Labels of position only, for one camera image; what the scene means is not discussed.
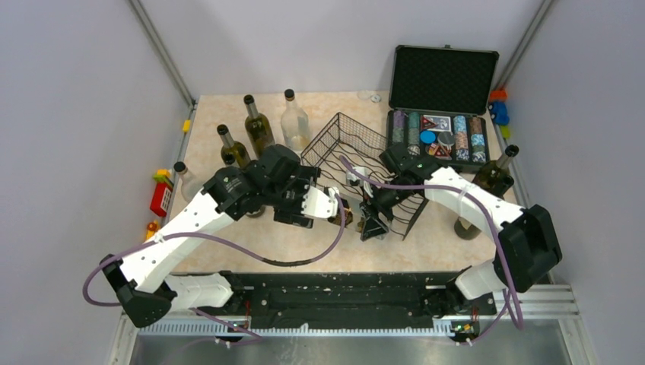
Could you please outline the square clear liquor bottle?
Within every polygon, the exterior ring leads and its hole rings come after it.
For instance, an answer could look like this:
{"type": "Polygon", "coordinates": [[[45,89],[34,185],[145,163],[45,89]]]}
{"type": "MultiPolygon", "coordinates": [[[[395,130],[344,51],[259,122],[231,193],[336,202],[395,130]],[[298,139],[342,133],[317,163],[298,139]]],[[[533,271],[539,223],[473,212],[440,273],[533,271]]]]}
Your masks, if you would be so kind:
{"type": "Polygon", "coordinates": [[[342,207],[345,213],[345,229],[361,232],[364,225],[361,201],[353,197],[343,196],[342,207]]]}

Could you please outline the black wire wine rack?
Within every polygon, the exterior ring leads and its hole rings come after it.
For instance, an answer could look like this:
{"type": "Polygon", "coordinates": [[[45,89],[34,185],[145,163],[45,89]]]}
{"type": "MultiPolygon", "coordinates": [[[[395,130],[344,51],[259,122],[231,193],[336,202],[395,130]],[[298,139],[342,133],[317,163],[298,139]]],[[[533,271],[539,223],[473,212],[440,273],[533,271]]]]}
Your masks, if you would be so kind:
{"type": "MultiPolygon", "coordinates": [[[[303,165],[320,168],[321,177],[318,179],[320,185],[335,186],[339,189],[341,197],[348,203],[352,213],[350,226],[357,232],[362,231],[366,220],[360,208],[363,201],[362,185],[352,186],[347,182],[346,169],[339,158],[344,156],[353,167],[365,168],[372,180],[390,183],[393,174],[379,159],[386,144],[386,137],[379,132],[344,113],[336,113],[300,153],[303,165]]],[[[386,224],[388,231],[378,235],[377,239],[404,240],[426,204],[427,200],[419,195],[412,195],[392,208],[391,219],[380,214],[379,218],[386,224]]]]}

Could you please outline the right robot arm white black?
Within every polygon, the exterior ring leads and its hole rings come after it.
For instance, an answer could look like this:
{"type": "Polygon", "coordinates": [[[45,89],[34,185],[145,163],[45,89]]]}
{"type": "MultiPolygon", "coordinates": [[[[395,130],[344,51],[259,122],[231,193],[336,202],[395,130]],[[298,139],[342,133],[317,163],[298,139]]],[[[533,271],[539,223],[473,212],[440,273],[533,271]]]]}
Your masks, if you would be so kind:
{"type": "Polygon", "coordinates": [[[462,178],[442,160],[410,154],[404,144],[391,145],[379,159],[393,179],[369,182],[372,206],[387,211],[410,195],[423,195],[494,242],[492,259],[462,270],[446,284],[446,304],[453,312],[467,313],[479,297],[499,290],[508,290],[515,298],[561,262],[551,215],[541,205],[525,208],[506,202],[462,178]]]}

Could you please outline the green wine bottle front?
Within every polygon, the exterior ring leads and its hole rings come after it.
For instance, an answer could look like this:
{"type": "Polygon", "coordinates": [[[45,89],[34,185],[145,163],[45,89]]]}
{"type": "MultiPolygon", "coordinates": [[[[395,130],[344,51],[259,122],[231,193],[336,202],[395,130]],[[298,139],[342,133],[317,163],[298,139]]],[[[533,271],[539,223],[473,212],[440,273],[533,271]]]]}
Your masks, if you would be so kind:
{"type": "Polygon", "coordinates": [[[250,205],[245,215],[249,218],[258,218],[265,213],[264,205],[250,205]]]}

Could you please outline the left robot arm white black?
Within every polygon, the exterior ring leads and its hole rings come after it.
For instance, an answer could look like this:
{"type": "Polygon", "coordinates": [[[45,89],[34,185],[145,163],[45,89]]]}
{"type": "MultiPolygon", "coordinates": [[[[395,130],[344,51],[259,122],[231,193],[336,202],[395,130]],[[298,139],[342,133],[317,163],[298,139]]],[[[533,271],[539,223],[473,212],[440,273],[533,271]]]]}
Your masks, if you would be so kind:
{"type": "Polygon", "coordinates": [[[244,295],[223,275],[176,276],[173,270],[209,236],[262,207],[272,207],[277,222],[305,228],[313,226],[315,217],[335,215],[338,191],[318,186],[319,176],[319,168],[301,165],[281,144],[268,147],[245,167],[219,169],[143,250],[104,259],[103,273],[123,312],[137,328],[191,308],[239,312],[244,295]]]}

